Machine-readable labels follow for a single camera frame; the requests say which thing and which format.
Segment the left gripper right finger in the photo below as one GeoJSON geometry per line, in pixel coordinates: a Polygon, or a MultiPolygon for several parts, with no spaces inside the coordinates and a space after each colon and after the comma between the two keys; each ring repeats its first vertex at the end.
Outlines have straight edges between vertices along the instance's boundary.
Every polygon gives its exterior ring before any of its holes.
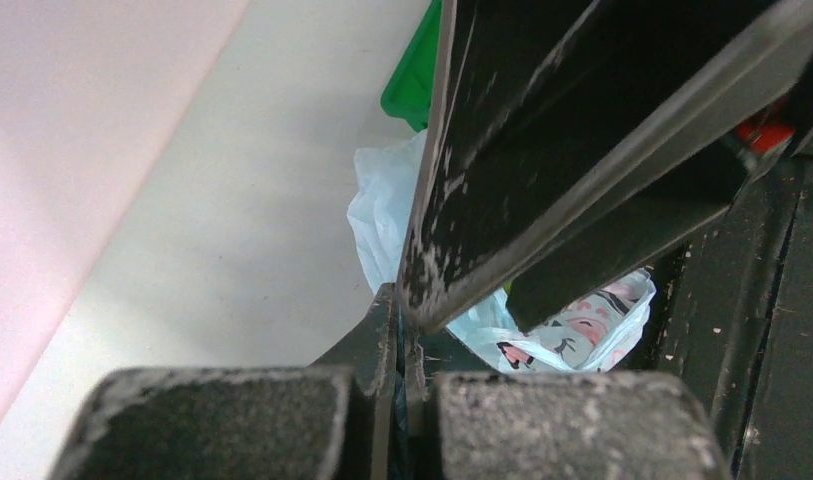
{"type": "Polygon", "coordinates": [[[652,371],[458,371],[403,335],[414,479],[727,479],[709,422],[652,371]]]}

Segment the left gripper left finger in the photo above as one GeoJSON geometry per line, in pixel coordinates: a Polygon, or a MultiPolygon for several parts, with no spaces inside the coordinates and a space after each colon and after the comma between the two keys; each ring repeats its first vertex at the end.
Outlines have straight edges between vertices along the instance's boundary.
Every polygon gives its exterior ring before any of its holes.
{"type": "Polygon", "coordinates": [[[117,370],[86,398],[55,479],[385,479],[398,305],[307,367],[117,370]]]}

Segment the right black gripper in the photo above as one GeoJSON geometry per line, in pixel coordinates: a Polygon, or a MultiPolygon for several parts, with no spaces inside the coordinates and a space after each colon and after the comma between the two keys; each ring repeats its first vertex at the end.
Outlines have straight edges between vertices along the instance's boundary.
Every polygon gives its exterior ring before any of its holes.
{"type": "Polygon", "coordinates": [[[813,158],[813,57],[791,89],[733,133],[744,145],[743,163],[751,179],[763,176],[781,159],[813,158]]]}

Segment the light blue plastic bag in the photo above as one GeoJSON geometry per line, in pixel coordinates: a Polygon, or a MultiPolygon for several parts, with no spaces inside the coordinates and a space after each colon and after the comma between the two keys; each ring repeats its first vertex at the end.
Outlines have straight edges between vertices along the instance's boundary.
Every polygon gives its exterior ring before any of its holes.
{"type": "MultiPolygon", "coordinates": [[[[355,153],[358,192],[347,218],[372,291],[396,279],[425,142],[425,132],[419,132],[392,147],[355,153]]],[[[446,331],[501,373],[608,371],[641,340],[655,294],[650,274],[637,269],[523,333],[500,289],[446,331]]]]}

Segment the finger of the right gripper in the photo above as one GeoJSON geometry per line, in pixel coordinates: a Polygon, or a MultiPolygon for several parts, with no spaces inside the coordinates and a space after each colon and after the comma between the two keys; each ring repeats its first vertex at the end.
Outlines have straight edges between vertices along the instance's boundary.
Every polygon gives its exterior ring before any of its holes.
{"type": "Polygon", "coordinates": [[[448,1],[397,293],[435,331],[791,89],[813,1],[448,1]]]}
{"type": "Polygon", "coordinates": [[[753,152],[735,139],[702,149],[518,276],[506,303],[517,328],[674,250],[723,216],[753,172],[753,152]]]}

